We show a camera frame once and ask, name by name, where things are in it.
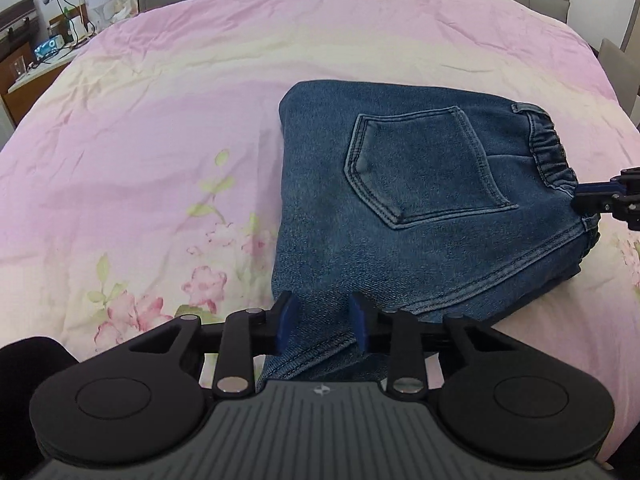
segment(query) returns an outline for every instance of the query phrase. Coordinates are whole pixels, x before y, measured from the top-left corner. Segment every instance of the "silver screw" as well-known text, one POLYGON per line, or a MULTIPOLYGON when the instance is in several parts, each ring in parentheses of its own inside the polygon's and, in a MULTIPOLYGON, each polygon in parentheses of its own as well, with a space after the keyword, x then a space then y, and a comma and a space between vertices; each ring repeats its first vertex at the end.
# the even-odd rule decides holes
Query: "silver screw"
POLYGON ((225 392, 226 394, 239 394, 249 387, 249 383, 242 377, 231 376, 223 377, 218 381, 216 386, 218 386, 221 392, 225 392))
POLYGON ((422 381, 413 377, 402 377, 394 381, 394 390, 401 394, 416 394, 423 388, 422 381))

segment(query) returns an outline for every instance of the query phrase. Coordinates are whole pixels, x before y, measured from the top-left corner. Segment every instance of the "pink floral bedspread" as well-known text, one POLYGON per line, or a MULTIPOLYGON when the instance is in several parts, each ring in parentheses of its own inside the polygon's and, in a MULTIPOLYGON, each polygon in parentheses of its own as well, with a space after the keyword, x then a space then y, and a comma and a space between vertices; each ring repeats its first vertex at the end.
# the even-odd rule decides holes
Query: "pink floral bedspread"
MULTIPOLYGON (((640 134, 588 45, 511 0, 153 10, 93 39, 0 152, 0 345, 49 335, 87 359, 179 314, 270 306, 278 103, 316 78, 532 102, 581 181, 640 165, 640 134)), ((640 419, 640 237, 610 218, 601 232, 580 275, 499 327, 606 385, 606 458, 640 419)))

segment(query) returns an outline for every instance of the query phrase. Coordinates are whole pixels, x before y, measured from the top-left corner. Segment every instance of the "folded blue jeans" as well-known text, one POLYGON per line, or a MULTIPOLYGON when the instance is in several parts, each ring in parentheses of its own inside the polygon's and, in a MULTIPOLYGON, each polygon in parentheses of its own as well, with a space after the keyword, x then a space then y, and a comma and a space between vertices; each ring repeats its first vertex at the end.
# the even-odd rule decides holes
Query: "folded blue jeans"
POLYGON ((280 103, 282 224, 274 295, 300 322, 268 379, 380 380, 348 297, 421 320, 497 320, 580 271, 599 216, 570 206, 577 185, 549 115, 533 104, 448 88, 310 81, 280 103))

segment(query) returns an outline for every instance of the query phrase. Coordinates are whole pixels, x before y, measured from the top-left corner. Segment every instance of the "back pocket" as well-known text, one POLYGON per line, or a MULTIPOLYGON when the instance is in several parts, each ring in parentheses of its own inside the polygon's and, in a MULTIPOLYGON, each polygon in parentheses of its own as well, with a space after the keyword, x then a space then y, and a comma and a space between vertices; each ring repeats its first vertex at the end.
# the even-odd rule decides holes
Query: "back pocket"
POLYGON ((358 115, 344 174, 392 229, 517 207, 496 186, 484 147, 457 106, 358 115))

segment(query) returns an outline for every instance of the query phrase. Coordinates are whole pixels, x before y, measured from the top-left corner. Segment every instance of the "circular black cover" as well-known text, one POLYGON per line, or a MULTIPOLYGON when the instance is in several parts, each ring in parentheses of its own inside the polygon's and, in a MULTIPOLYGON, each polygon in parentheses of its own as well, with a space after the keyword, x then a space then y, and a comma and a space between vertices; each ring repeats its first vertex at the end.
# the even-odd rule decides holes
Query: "circular black cover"
POLYGON ((536 352, 487 353, 445 382, 438 410, 470 448, 523 466, 593 457, 613 421, 602 384, 536 352))
POLYGON ((43 382, 30 404, 42 448, 76 465, 116 465, 183 441, 201 421, 204 396, 163 357, 130 352, 126 360, 86 362, 43 382))

